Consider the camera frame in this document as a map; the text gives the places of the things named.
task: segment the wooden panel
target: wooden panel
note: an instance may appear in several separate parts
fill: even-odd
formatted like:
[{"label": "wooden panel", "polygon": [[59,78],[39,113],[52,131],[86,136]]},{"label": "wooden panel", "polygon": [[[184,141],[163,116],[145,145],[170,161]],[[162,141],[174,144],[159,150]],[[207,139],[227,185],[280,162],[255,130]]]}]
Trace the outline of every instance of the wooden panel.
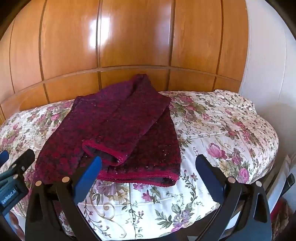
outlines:
[{"label": "wooden panel", "polygon": [[38,85],[27,91],[14,94],[1,104],[1,108],[7,119],[16,112],[29,110],[46,104],[48,103],[43,85]]},{"label": "wooden panel", "polygon": [[45,84],[50,103],[75,99],[99,91],[98,73],[64,77]]},{"label": "wooden panel", "polygon": [[171,70],[168,90],[170,91],[212,91],[214,76],[190,71]]},{"label": "wooden panel", "polygon": [[41,29],[44,79],[96,68],[99,0],[48,0]]},{"label": "wooden panel", "polygon": [[15,91],[41,81],[39,26],[45,0],[32,0],[15,18],[11,36],[11,77]]},{"label": "wooden panel", "polygon": [[101,66],[168,65],[172,0],[107,0],[102,5]]},{"label": "wooden panel", "polygon": [[242,80],[248,49],[245,0],[223,0],[224,30],[218,74]]},{"label": "wooden panel", "polygon": [[13,87],[9,67],[9,45],[13,22],[0,40],[0,101],[12,95]]},{"label": "wooden panel", "polygon": [[2,125],[5,122],[4,115],[2,113],[2,109],[0,108],[0,125]]},{"label": "wooden panel", "polygon": [[237,80],[229,80],[217,78],[214,89],[229,90],[238,93],[241,82]]},{"label": "wooden panel", "polygon": [[166,88],[167,71],[165,69],[118,69],[101,72],[102,87],[129,80],[135,74],[147,74],[157,91]]},{"label": "wooden panel", "polygon": [[220,0],[176,0],[172,66],[215,74],[221,30]]}]

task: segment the burgundy sweater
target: burgundy sweater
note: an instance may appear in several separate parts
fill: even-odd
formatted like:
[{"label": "burgundy sweater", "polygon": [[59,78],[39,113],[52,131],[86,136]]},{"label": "burgundy sweater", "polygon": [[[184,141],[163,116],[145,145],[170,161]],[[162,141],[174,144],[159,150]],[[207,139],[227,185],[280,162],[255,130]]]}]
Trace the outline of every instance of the burgundy sweater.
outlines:
[{"label": "burgundy sweater", "polygon": [[35,180],[46,184],[61,180],[100,156],[98,179],[174,185],[181,156],[169,104],[170,98],[159,94],[142,74],[77,97],[44,144]]}]

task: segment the metal rivet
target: metal rivet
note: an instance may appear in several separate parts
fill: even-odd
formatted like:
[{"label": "metal rivet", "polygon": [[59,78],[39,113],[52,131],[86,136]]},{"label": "metal rivet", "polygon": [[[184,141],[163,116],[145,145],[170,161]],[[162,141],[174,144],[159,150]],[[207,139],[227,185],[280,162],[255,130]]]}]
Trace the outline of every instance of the metal rivet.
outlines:
[{"label": "metal rivet", "polygon": [[228,177],[227,180],[228,180],[230,183],[235,183],[235,178],[234,178],[234,177]]},{"label": "metal rivet", "polygon": [[62,182],[67,183],[70,181],[70,177],[63,177]]},{"label": "metal rivet", "polygon": [[262,187],[262,183],[261,183],[260,181],[256,181],[256,185],[257,185],[258,187]]},{"label": "metal rivet", "polygon": [[40,181],[40,180],[35,182],[35,186],[37,186],[37,187],[39,187],[41,184],[42,184],[42,181]]}]

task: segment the bed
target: bed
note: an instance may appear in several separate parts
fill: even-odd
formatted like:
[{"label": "bed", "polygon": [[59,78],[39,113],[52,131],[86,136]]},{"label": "bed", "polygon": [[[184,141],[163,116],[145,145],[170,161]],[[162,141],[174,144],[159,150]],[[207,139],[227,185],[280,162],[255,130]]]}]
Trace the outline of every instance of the bed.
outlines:
[{"label": "bed", "polygon": [[[160,237],[186,228],[218,208],[196,171],[198,154],[241,183],[256,181],[273,165],[277,134],[257,115],[249,100],[224,90],[160,93],[172,99],[170,114],[182,159],[180,178],[172,187],[96,180],[78,207],[102,240]],[[0,151],[7,150],[10,159],[0,171],[5,171],[28,148],[37,158],[72,103],[56,102],[8,118],[0,127]],[[24,174],[28,188],[33,175],[34,164]],[[28,197],[13,210],[25,217],[27,205]],[[60,220],[71,235],[63,213]]]}]

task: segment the white wall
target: white wall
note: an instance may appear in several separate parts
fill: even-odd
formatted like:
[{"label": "white wall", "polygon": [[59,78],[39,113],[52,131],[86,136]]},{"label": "white wall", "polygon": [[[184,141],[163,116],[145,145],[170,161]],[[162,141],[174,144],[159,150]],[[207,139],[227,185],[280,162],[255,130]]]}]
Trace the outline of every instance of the white wall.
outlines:
[{"label": "white wall", "polygon": [[279,136],[277,161],[296,151],[296,40],[264,0],[246,0],[249,46],[240,94]]}]

